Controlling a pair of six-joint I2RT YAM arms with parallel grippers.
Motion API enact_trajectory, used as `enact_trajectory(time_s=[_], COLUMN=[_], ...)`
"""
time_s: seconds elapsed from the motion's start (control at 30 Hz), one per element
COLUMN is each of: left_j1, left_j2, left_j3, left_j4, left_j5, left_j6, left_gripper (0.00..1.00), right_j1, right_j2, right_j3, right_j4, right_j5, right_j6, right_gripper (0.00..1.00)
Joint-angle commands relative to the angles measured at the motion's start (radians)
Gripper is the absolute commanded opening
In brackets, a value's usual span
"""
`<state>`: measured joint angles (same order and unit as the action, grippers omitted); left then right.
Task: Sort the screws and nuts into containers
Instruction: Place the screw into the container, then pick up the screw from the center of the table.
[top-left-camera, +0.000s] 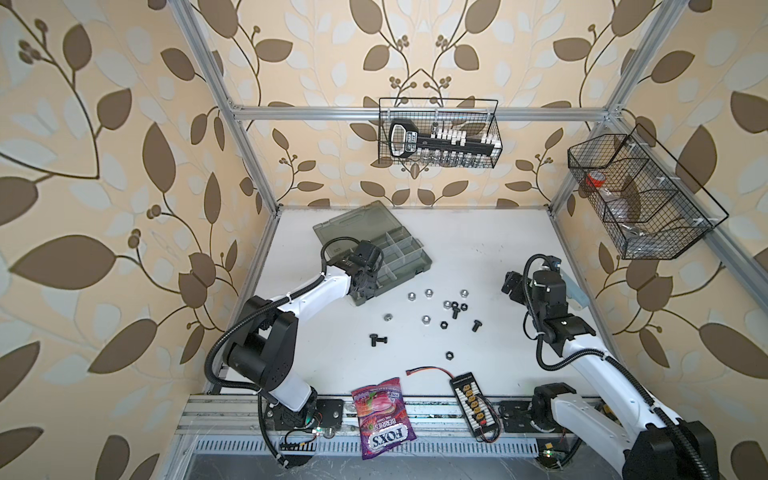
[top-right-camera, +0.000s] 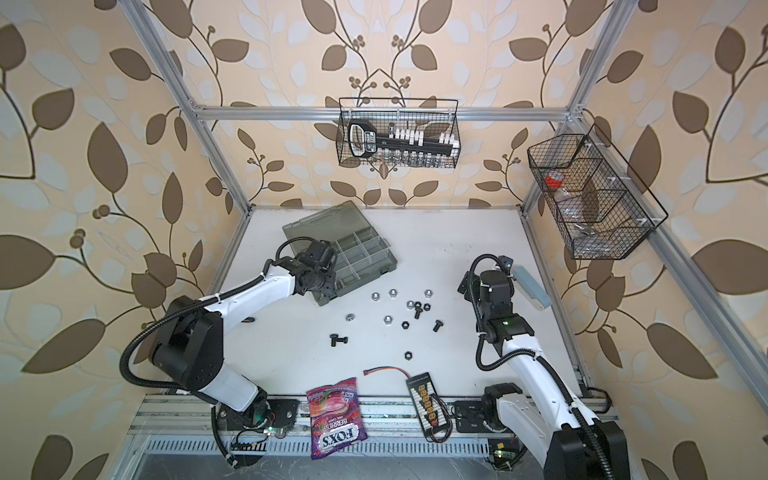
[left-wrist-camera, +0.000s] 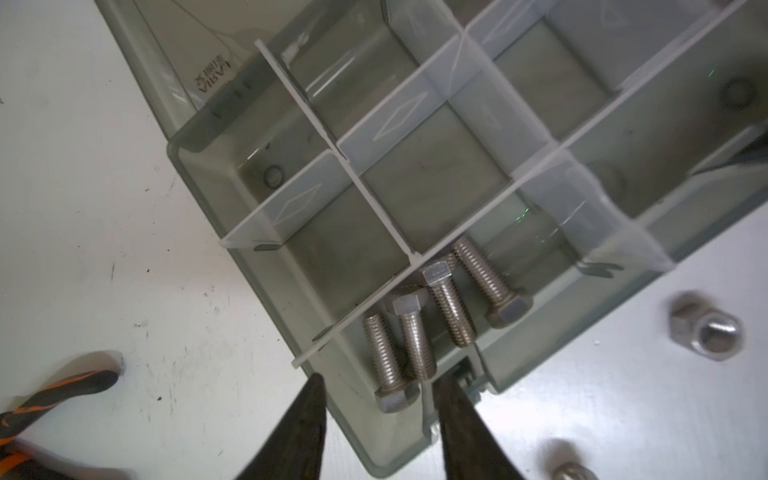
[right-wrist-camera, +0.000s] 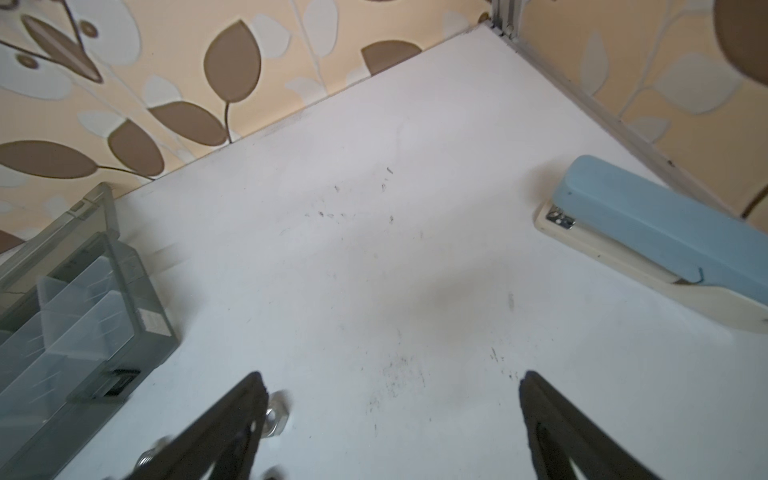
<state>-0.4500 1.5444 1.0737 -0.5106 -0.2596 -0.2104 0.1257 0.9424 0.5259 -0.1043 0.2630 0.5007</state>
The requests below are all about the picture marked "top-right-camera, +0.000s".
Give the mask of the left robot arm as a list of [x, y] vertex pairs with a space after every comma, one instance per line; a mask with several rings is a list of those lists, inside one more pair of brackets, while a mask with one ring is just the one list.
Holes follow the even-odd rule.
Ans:
[[[254, 410], [263, 391], [225, 361], [225, 336], [259, 310], [294, 295], [335, 291], [337, 252], [332, 244], [297, 237], [281, 244], [254, 279], [198, 300], [182, 296], [171, 310], [125, 347], [119, 360], [123, 379], [135, 386], [180, 389], [238, 413]], [[148, 360], [169, 377], [141, 378], [131, 370], [134, 351], [149, 343]]]

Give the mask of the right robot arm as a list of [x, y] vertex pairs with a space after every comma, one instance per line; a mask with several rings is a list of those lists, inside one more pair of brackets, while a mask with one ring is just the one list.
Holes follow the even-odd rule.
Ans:
[[509, 367], [516, 377], [484, 393], [492, 429], [511, 431], [547, 479], [630, 478], [621, 428], [601, 420], [566, 384], [534, 329], [515, 312], [510, 259], [479, 255], [458, 291], [475, 316], [476, 367], [483, 372]]

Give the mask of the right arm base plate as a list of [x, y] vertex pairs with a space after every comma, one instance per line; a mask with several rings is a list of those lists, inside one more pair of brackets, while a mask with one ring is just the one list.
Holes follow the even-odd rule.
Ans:
[[486, 409], [481, 400], [458, 400], [451, 406], [451, 413], [459, 433], [490, 434]]

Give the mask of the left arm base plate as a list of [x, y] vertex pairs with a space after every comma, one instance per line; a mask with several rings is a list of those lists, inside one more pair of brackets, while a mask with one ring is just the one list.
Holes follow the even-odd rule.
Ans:
[[245, 412], [236, 412], [228, 406], [222, 406], [217, 411], [217, 421], [223, 430], [229, 431], [263, 431], [268, 427], [288, 431], [299, 419], [299, 406], [300, 401], [295, 398], [268, 397]]

